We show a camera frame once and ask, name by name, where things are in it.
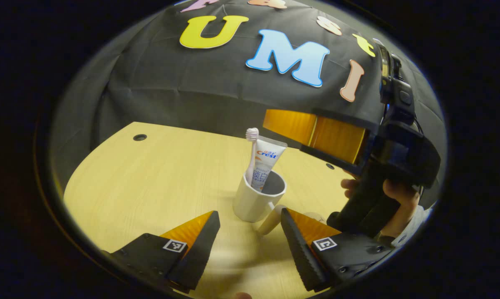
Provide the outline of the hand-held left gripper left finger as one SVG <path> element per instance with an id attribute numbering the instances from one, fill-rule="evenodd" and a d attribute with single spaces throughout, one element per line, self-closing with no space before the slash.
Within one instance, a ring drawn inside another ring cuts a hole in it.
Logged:
<path id="1" fill-rule="evenodd" d="M 103 254 L 117 268 L 159 291 L 189 292 L 204 274 L 221 227 L 217 211 L 197 216 L 160 236 L 143 233 Z"/>

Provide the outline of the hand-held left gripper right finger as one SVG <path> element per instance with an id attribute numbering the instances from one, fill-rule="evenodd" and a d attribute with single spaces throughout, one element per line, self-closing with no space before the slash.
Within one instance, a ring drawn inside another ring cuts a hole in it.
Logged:
<path id="1" fill-rule="evenodd" d="M 289 208 L 282 208 L 280 223 L 307 291 L 347 282 L 393 251 L 368 236 L 340 232 Z"/>

